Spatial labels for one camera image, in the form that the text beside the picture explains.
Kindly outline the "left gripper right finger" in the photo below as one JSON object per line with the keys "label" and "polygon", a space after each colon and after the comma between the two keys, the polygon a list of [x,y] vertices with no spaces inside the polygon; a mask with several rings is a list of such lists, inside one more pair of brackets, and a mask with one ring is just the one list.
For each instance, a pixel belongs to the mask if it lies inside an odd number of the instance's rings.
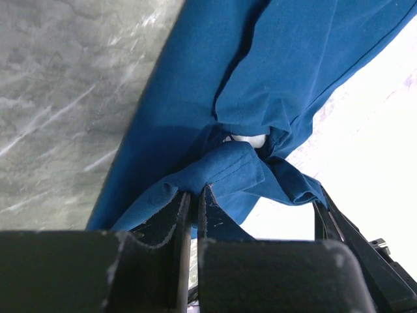
{"label": "left gripper right finger", "polygon": [[197,239],[214,241],[255,241],[218,204],[210,186],[199,197]]}

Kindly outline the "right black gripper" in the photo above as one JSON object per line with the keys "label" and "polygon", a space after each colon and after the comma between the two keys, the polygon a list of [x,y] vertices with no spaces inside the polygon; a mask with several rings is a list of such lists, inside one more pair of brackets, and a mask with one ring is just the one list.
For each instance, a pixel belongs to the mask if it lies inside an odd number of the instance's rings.
{"label": "right black gripper", "polygon": [[325,204],[313,202],[315,240],[341,241],[355,255],[377,312],[416,312],[416,281],[391,258],[382,238],[368,241],[325,189]]}

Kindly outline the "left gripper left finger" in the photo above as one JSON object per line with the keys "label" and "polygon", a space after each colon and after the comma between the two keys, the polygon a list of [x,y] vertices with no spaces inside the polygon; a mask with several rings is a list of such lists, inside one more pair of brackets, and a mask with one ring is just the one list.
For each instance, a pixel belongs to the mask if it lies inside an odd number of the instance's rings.
{"label": "left gripper left finger", "polygon": [[177,192],[168,204],[130,232],[149,248],[161,248],[190,232],[190,200],[187,192]]}

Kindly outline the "blue printed t shirt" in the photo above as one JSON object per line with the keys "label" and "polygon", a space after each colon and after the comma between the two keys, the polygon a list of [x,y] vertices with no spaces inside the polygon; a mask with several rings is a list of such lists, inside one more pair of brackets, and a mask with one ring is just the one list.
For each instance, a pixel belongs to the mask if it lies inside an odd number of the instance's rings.
{"label": "blue printed t shirt", "polygon": [[262,197],[323,201],[287,157],[415,15],[415,1],[186,1],[87,229],[132,230],[206,185],[240,227]]}

